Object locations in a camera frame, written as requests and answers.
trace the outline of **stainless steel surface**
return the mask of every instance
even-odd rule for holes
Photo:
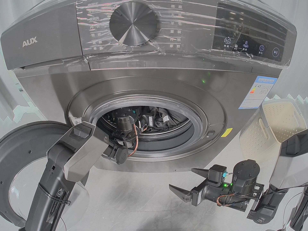
[[[114,38],[125,45],[141,45],[154,37],[157,28],[155,13],[140,2],[126,2],[116,8],[109,21]]]
[[[166,62],[170,69],[162,67]],[[104,66],[122,63],[113,60],[104,63]],[[135,59],[125,62],[127,66],[135,63]],[[101,159],[95,164],[98,168],[120,171],[173,172],[205,167],[254,113],[255,110],[238,110],[256,76],[263,72],[262,68],[258,70],[258,65],[252,66],[257,73],[251,73],[252,68],[246,65],[204,61],[203,58],[148,56],[139,58],[137,68],[38,76],[29,76],[24,70],[15,72],[33,102],[49,120],[70,123],[69,117],[81,117],[95,124],[99,115],[102,115],[97,115],[97,112],[103,110],[105,113],[121,105],[125,107],[127,102],[139,102],[142,105],[141,98],[152,98],[157,102],[157,96],[161,101],[154,104],[162,105],[165,99],[168,103],[175,100],[183,107],[189,107],[198,114],[195,119],[202,121],[196,123],[196,126],[203,124],[199,136],[206,135],[209,129],[215,131],[214,136],[204,136],[191,146],[182,148],[183,151],[172,152],[169,157],[163,153],[137,152],[123,165]],[[233,128],[233,131],[228,137],[220,138],[225,128]]]

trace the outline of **cable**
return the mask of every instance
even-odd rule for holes
[[[232,193],[232,194],[228,194],[228,195],[221,195],[219,196],[217,199],[216,199],[216,203],[218,206],[230,206],[232,204],[226,204],[226,205],[222,205],[220,202],[219,202],[219,199],[222,198],[222,197],[229,197],[229,196],[233,196],[235,195],[236,193]]]
[[[283,193],[285,193],[285,192],[283,192],[283,191],[285,191],[285,190],[289,190],[289,189],[291,189],[291,188],[297,188],[297,187],[308,187],[308,184],[306,184],[306,185],[301,185],[301,186],[296,186],[296,187],[288,187],[288,188],[283,188],[283,189],[279,189],[278,191],[275,191],[275,190],[273,190],[272,188],[271,188],[271,185],[270,185],[270,189],[272,190],[272,192],[271,193],[266,193],[266,194],[263,194],[263,196],[267,196],[267,195],[270,195],[270,194],[283,194]]]
[[[297,195],[299,195],[299,194],[302,194],[302,192],[300,192],[300,193],[296,194],[295,196],[293,196],[293,197],[287,202],[287,204],[286,204],[285,210],[283,211],[282,229],[283,229],[283,227],[284,227],[284,225],[285,225],[285,212],[286,212],[287,205],[290,203],[290,201],[291,201],[293,198],[295,198],[295,197],[296,197]]]
[[[134,151],[131,154],[129,154],[127,157],[130,157],[131,155],[133,155],[136,152],[137,148],[138,148],[139,140],[138,140],[138,134],[137,134],[137,129],[136,129],[136,125],[135,124],[134,124],[134,130],[135,130],[135,134],[136,134],[136,147],[135,147]]]
[[[64,221],[63,221],[63,224],[64,224],[64,227],[65,227],[65,231],[67,231],[66,225],[65,225],[65,222],[64,222]]]

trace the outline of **sticker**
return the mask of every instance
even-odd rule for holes
[[[258,76],[239,109],[258,109],[276,81],[277,78]]]
[[[197,205],[200,204],[200,202],[201,202],[201,195],[202,195],[202,191],[200,191],[199,194],[198,194],[198,203],[197,203]]]
[[[233,128],[228,128],[221,137],[227,137],[229,133],[231,133]]]
[[[165,117],[163,118],[163,121],[164,121],[164,122],[169,121],[169,117],[168,117],[168,116],[165,116]]]
[[[151,127],[153,126],[153,118],[151,116],[149,116],[149,124]]]

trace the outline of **washing machine door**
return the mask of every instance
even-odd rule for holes
[[[18,127],[0,140],[0,215],[24,227],[30,206],[47,163],[47,151],[70,127],[54,121],[33,122]],[[65,206],[57,231],[67,231],[84,215],[89,193],[87,176],[75,184],[70,206]]]

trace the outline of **black arm segment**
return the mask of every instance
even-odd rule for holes
[[[269,223],[275,217],[278,206],[287,192],[288,189],[281,191],[270,185],[266,193],[261,196],[255,209],[249,212],[247,218],[258,224]]]
[[[28,219],[20,231],[55,231],[75,182],[64,177],[64,164],[74,152],[63,144],[48,152],[48,162],[36,189]]]

